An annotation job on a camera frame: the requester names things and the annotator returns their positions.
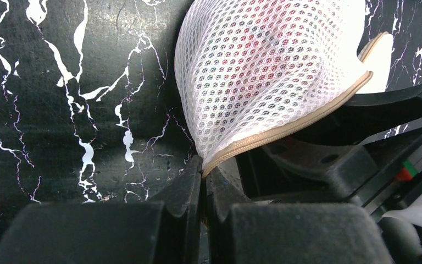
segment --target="black marble surface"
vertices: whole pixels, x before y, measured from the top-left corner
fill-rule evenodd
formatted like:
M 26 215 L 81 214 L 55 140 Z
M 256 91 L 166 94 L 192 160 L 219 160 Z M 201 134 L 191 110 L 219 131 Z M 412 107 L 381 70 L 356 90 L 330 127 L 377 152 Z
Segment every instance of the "black marble surface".
M 191 0 L 0 0 L 0 236 L 35 202 L 145 201 L 194 152 L 174 79 Z M 388 90 L 422 83 L 422 0 L 368 0 Z M 378 136 L 422 126 L 422 119 Z

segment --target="mesh laundry bag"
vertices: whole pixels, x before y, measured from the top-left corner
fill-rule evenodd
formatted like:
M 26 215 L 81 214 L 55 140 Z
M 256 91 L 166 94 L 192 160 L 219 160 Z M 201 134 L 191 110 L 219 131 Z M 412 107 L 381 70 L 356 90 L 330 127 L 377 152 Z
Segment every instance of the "mesh laundry bag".
M 388 34 L 358 58 L 364 14 L 364 0 L 195 0 L 175 74 L 204 177 L 227 158 L 313 124 L 371 80 L 362 60 Z M 382 45 L 386 69 L 391 45 Z

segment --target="red component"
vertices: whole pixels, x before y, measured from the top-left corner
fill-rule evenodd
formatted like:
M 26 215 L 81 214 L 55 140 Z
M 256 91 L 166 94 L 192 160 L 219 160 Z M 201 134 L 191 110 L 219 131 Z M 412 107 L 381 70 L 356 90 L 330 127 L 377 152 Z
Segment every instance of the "red component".
M 396 180 L 399 182 L 408 182 L 412 179 L 412 175 L 405 168 L 402 168 L 402 170 L 396 175 Z

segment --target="green component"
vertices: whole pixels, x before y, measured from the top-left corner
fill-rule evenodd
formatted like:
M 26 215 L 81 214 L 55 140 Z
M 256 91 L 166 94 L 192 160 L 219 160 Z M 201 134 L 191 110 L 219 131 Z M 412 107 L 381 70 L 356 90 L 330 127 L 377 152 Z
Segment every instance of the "green component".
M 417 175 L 417 174 L 418 174 L 417 169 L 415 169 L 415 167 L 413 167 L 413 164 L 412 164 L 409 160 L 406 160 L 406 161 L 403 163 L 403 166 L 404 166 L 404 168 L 408 171 L 408 173 L 410 173 L 410 175 L 411 175 L 412 177 L 415 177 L 415 175 Z

